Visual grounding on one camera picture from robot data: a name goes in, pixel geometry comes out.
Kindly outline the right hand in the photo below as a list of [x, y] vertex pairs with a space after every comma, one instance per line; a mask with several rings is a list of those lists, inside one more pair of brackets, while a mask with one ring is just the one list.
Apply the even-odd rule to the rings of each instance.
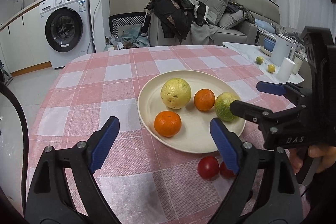
[[[311, 145], [308, 149], [308, 154], [311, 158], [320, 157], [321, 162], [316, 170], [316, 173], [330, 168], [336, 159], [336, 147], [328, 146], [325, 144]], [[294, 173], [298, 173], [303, 165], [303, 161], [297, 155], [296, 149], [289, 150], [289, 160], [293, 167]]]

